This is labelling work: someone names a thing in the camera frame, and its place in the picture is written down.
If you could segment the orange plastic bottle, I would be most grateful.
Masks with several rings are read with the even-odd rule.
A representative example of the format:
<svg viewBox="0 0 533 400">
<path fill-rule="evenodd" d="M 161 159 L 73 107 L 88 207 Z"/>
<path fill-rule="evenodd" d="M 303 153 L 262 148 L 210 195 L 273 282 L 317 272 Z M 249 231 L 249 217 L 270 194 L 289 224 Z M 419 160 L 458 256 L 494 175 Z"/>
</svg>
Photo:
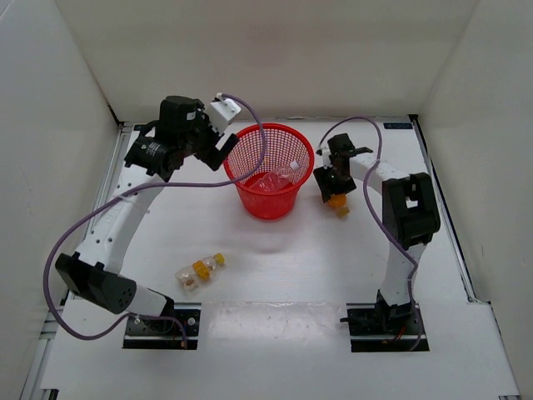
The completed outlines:
<svg viewBox="0 0 533 400">
<path fill-rule="evenodd" d="M 326 205 L 336 214 L 338 218 L 344 218 L 350 212 L 350 209 L 347 205 L 346 194 L 332 195 L 330 199 L 326 201 Z"/>
</svg>

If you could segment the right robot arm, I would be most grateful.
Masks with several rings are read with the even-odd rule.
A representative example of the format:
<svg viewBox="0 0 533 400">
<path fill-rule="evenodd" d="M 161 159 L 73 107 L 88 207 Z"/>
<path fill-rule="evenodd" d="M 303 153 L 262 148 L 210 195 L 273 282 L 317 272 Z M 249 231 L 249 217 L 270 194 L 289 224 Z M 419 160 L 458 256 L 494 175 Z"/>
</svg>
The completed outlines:
<svg viewBox="0 0 533 400">
<path fill-rule="evenodd" d="M 355 147 L 346 133 L 338 134 L 317 151 L 323 165 L 313 171 L 321 199 L 337 211 L 347 209 L 346 195 L 363 184 L 381 195 L 381 215 L 371 215 L 389 240 L 386 275 L 376 295 L 374 310 L 362 328 L 393 333 L 413 316 L 412 286 L 422 253 L 441 227 L 431 177 L 409 174 L 379 160 L 368 147 Z"/>
</svg>

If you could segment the clear bottle white cap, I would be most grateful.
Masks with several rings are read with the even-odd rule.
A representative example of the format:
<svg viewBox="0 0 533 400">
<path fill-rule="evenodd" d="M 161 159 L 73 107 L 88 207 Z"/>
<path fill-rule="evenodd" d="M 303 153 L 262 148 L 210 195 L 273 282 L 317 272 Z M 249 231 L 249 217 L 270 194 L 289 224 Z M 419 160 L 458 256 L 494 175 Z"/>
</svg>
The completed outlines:
<svg viewBox="0 0 533 400">
<path fill-rule="evenodd" d="M 293 176 L 299 170 L 300 165 L 297 161 L 276 167 L 257 181 L 257 189 L 265 193 L 279 192 L 291 183 Z"/>
</svg>

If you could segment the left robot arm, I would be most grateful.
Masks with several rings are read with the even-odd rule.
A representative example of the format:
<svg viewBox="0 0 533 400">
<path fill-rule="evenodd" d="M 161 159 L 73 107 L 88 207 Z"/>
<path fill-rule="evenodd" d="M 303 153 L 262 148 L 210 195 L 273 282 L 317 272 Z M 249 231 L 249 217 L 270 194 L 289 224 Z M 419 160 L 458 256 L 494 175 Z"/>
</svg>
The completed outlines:
<svg viewBox="0 0 533 400">
<path fill-rule="evenodd" d="M 223 164 L 238 138 L 217 143 L 241 110 L 242 102 L 223 94 L 208 104 L 164 98 L 158 119 L 140 127 L 127 151 L 112 198 L 90 215 L 92 230 L 73 254 L 52 252 L 47 268 L 55 268 L 80 298 L 116 315 L 138 316 L 155 333 L 171 330 L 173 300 L 124 277 L 123 261 L 152 202 L 185 158 L 193 156 L 213 171 Z"/>
</svg>

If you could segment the clear bottle yellow caps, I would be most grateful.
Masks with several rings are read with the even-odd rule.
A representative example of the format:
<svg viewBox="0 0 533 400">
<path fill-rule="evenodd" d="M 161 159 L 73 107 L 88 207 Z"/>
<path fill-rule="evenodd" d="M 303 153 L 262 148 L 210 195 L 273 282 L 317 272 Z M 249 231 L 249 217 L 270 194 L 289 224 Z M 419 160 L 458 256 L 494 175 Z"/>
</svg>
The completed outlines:
<svg viewBox="0 0 533 400">
<path fill-rule="evenodd" d="M 192 291 L 210 283 L 225 266 L 224 256 L 221 253 L 216 253 L 181 268 L 174 274 L 174 277 L 184 290 Z"/>
</svg>

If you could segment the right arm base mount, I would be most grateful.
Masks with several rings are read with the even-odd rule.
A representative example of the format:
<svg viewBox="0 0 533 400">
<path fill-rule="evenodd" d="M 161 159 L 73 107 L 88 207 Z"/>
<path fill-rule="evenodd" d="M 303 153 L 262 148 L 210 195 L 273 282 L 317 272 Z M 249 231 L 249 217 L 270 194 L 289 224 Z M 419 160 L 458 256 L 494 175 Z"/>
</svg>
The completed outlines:
<svg viewBox="0 0 533 400">
<path fill-rule="evenodd" d="M 340 323 L 348 327 L 353 353 L 429 352 L 421 316 L 416 313 L 384 327 L 371 303 L 348 303 Z"/>
</svg>

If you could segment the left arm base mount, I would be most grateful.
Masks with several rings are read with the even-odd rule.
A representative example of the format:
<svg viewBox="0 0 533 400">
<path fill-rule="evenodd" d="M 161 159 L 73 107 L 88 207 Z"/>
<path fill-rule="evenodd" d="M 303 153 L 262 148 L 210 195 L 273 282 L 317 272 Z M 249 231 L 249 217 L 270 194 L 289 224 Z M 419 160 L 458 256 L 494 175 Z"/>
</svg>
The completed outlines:
<svg viewBox="0 0 533 400">
<path fill-rule="evenodd" d="M 176 303 L 174 318 L 182 330 L 171 321 L 153 321 L 130 317 L 124 331 L 122 347 L 130 350 L 197 350 L 202 305 Z"/>
</svg>

